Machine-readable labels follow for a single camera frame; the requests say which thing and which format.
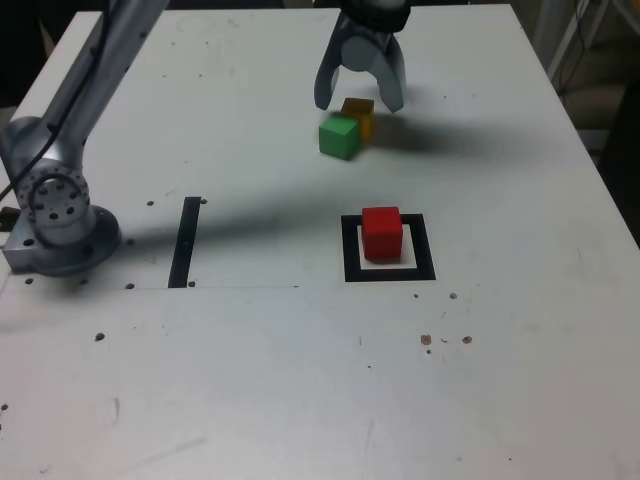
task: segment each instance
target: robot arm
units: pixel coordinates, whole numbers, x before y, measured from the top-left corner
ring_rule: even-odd
[[[406,22],[405,2],[343,1],[316,78],[318,107],[328,107],[340,65],[369,71],[389,109],[402,107],[404,64],[393,32]],[[14,272],[72,275],[100,264],[120,243],[115,217],[91,204],[82,175],[84,145],[167,4],[168,0],[110,0],[109,21],[103,16],[97,22],[44,116],[17,119],[0,132],[0,156],[12,179],[49,145],[53,132],[58,133],[15,188],[22,213],[3,248]],[[96,66],[103,22],[108,34]],[[95,71],[83,86],[91,68]]]

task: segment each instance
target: red cube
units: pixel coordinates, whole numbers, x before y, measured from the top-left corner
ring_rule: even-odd
[[[362,244],[368,260],[400,258],[402,219],[398,207],[362,209]]]

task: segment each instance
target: yellow cube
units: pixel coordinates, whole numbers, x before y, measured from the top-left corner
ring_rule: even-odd
[[[373,100],[345,98],[341,113],[360,121],[360,141],[369,143],[373,134]]]

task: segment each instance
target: table surface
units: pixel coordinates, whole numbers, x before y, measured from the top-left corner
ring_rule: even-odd
[[[317,148],[336,16],[162,16],[85,154],[134,245],[31,285],[0,264],[0,478],[640,476],[640,255],[511,8],[415,8],[396,116],[342,72],[332,109],[378,115],[352,162]],[[197,283],[170,290],[187,196]],[[436,281],[344,282],[340,216],[376,205],[424,216]]]

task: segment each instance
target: black square marker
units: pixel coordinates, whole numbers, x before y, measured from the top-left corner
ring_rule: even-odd
[[[408,225],[411,230],[416,268],[362,269],[358,245],[358,227],[362,225],[362,216],[341,217],[345,282],[410,282],[436,279],[424,218],[421,214],[401,215],[401,218],[402,224]]]

